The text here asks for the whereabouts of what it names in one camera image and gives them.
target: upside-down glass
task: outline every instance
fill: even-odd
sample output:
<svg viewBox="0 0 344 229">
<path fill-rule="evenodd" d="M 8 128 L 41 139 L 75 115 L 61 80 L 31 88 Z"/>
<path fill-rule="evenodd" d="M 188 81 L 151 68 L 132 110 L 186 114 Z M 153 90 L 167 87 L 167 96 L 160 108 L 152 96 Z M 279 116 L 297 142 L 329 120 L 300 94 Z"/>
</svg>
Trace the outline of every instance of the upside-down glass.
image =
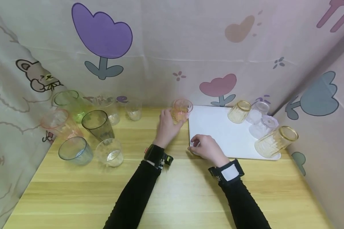
<svg viewBox="0 0 344 229">
<path fill-rule="evenodd" d="M 275 130 L 278 125 L 279 123 L 274 117 L 264 115 L 261 120 L 259 120 L 255 124 L 252 124 L 248 128 L 248 130 L 254 138 L 260 139 L 267 135 L 269 132 Z"/>
<path fill-rule="evenodd" d="M 257 101 L 251 106 L 251 110 L 246 117 L 246 121 L 251 124 L 257 123 L 262 116 L 269 112 L 269 105 L 265 102 Z"/>
<path fill-rule="evenodd" d="M 96 148 L 96 156 L 100 162 L 111 167 L 117 167 L 124 161 L 121 143 L 114 138 L 99 143 Z"/>
<path fill-rule="evenodd" d="M 41 126 L 63 139 L 83 136 L 69 112 L 64 109 L 57 109 L 46 113 L 41 119 Z"/>
<path fill-rule="evenodd" d="M 187 99 L 177 99 L 172 108 L 172 117 L 175 121 L 186 121 L 193 110 L 193 104 Z"/>
<path fill-rule="evenodd" d="M 251 105 L 246 101 L 239 101 L 228 112 L 228 118 L 230 121 L 236 124 L 243 123 L 247 114 L 251 110 Z"/>
<path fill-rule="evenodd" d="M 281 126 L 255 142 L 256 151 L 271 158 L 298 139 L 298 134 L 289 126 Z"/>
<path fill-rule="evenodd" d="M 72 137 L 59 148 L 59 157 L 78 165 L 86 165 L 93 159 L 93 152 L 82 137 Z"/>
<path fill-rule="evenodd" d="M 92 104 L 97 108 L 107 113 L 111 125 L 116 125 L 120 121 L 118 109 L 116 104 L 116 97 L 108 92 L 101 93 L 100 96 L 92 99 Z"/>
<path fill-rule="evenodd" d="M 133 121 L 141 119 L 141 101 L 130 100 L 125 104 L 125 110 L 128 116 Z"/>
<path fill-rule="evenodd" d="M 76 123 L 80 123 L 87 111 L 90 110 L 90 106 L 84 103 L 80 94 L 73 90 L 57 93 L 54 96 L 54 103 L 59 108 L 68 110 Z"/>
<path fill-rule="evenodd" d="M 108 115 L 104 111 L 95 110 L 87 113 L 81 124 L 100 141 L 115 137 Z"/>
</svg>

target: left hand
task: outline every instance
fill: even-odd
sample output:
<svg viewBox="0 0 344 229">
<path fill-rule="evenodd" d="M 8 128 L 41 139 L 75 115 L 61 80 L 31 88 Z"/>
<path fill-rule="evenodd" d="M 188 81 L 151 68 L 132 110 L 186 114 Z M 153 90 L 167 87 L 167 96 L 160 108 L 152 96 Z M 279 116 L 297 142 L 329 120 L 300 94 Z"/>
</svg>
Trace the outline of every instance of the left hand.
<svg viewBox="0 0 344 229">
<path fill-rule="evenodd" d="M 163 109 L 161 115 L 159 116 L 159 123 L 157 126 L 157 136 L 153 141 L 154 145 L 165 149 L 174 137 L 180 132 L 183 126 L 183 121 L 177 124 L 173 123 L 172 115 L 170 113 L 171 108 Z"/>
</svg>

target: wrist strap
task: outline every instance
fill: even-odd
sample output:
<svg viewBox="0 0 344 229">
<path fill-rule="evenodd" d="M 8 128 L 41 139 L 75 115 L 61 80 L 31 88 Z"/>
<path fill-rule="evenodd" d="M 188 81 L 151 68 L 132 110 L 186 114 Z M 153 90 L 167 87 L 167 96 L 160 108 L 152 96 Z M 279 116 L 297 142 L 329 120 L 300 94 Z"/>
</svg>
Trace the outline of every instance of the wrist strap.
<svg viewBox="0 0 344 229">
<path fill-rule="evenodd" d="M 239 172 L 239 176 L 237 176 L 236 178 L 227 181 L 224 176 L 222 175 L 222 171 L 224 169 L 229 168 L 230 166 L 232 166 L 234 164 L 234 166 L 236 167 L 237 171 Z M 228 164 L 225 164 L 222 167 L 210 167 L 208 169 L 208 171 L 210 172 L 211 176 L 214 176 L 218 179 L 218 181 L 220 183 L 226 184 L 226 183 L 233 183 L 234 181 L 238 180 L 241 176 L 245 175 L 245 173 L 242 170 L 242 167 L 239 164 L 239 161 L 237 159 L 229 162 Z"/>
<path fill-rule="evenodd" d="M 151 161 L 154 163 L 155 168 L 162 169 L 164 164 L 172 164 L 173 157 L 167 155 L 164 149 L 158 145 L 151 144 L 145 152 L 144 160 Z"/>
</svg>

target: white board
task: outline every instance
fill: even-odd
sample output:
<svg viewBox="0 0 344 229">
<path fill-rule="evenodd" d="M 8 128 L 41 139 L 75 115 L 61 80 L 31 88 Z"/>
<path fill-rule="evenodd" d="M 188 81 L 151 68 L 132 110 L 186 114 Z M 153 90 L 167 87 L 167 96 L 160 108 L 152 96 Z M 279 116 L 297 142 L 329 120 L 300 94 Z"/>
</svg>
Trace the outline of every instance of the white board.
<svg viewBox="0 0 344 229">
<path fill-rule="evenodd" d="M 246 120 L 235 124 L 228 119 L 230 108 L 194 106 L 189 116 L 190 139 L 196 135 L 210 135 L 220 145 L 227 157 L 278 160 L 281 154 L 265 158 L 255 150 L 256 138 L 252 137 L 248 128 L 251 123 Z"/>
</svg>

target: table surface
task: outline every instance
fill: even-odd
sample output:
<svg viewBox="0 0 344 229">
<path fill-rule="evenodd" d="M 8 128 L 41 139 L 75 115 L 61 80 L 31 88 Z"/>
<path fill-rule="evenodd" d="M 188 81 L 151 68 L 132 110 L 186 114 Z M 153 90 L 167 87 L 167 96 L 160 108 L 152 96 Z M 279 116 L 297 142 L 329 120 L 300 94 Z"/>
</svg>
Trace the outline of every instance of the table surface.
<svg viewBox="0 0 344 229">
<path fill-rule="evenodd" d="M 114 126 L 124 162 L 104 167 L 97 159 L 75 166 L 58 157 L 55 140 L 4 229 L 103 228 L 144 150 L 155 137 L 160 108 L 143 108 L 140 121 L 120 109 Z M 94 150 L 97 140 L 82 129 Z M 139 224 L 141 228 L 235 228 L 227 199 L 210 176 L 206 160 L 187 151 L 188 123 L 166 149 L 174 157 L 164 168 Z M 273 229 L 333 228 L 288 154 L 278 161 L 240 159 L 245 185 Z"/>
</svg>

